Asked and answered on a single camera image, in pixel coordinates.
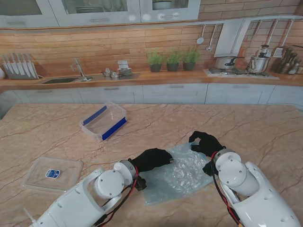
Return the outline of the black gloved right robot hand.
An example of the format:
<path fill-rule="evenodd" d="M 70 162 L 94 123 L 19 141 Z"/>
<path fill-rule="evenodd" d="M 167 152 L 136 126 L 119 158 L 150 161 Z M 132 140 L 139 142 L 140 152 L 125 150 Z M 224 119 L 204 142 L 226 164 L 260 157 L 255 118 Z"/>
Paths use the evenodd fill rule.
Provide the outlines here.
<path fill-rule="evenodd" d="M 191 150 L 203 153 L 207 157 L 211 157 L 213 153 L 219 152 L 226 147 L 221 145 L 216 137 L 213 135 L 207 134 L 206 132 L 194 131 L 193 134 L 189 137 L 189 143 L 194 142 L 196 139 L 200 139 L 198 145 L 191 145 Z"/>

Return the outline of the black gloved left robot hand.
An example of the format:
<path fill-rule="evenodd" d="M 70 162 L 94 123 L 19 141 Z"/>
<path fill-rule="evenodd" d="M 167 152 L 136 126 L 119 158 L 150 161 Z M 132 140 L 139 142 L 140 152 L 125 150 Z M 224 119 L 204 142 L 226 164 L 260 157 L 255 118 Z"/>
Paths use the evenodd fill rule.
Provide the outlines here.
<path fill-rule="evenodd" d="M 173 157 L 169 152 L 163 149 L 151 148 L 145 150 L 142 154 L 128 161 L 135 167 L 138 173 L 148 172 L 156 167 L 171 164 Z"/>

